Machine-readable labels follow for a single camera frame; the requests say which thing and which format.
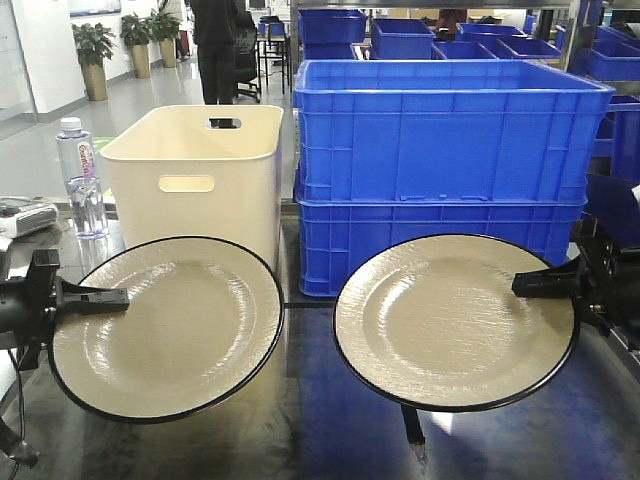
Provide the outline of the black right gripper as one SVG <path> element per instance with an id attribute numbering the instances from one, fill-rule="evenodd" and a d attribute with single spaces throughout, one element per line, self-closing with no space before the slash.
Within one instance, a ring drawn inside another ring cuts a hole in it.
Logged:
<path id="1" fill-rule="evenodd" d="M 563 265 L 517 273 L 520 298 L 565 298 L 583 292 L 589 310 L 609 329 L 639 335 L 639 246 L 621 245 L 595 218 L 577 221 L 571 241 L 580 256 Z"/>

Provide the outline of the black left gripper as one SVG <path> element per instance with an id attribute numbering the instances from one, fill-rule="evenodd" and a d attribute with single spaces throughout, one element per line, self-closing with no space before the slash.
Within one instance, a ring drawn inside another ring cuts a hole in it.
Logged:
<path id="1" fill-rule="evenodd" d="M 1 349 L 16 350 L 19 370 L 38 367 L 42 346 L 51 341 L 55 307 L 57 313 L 80 315 L 129 308 L 126 288 L 73 284 L 56 277 L 59 267 L 56 249 L 35 250 L 25 277 L 1 282 Z"/>

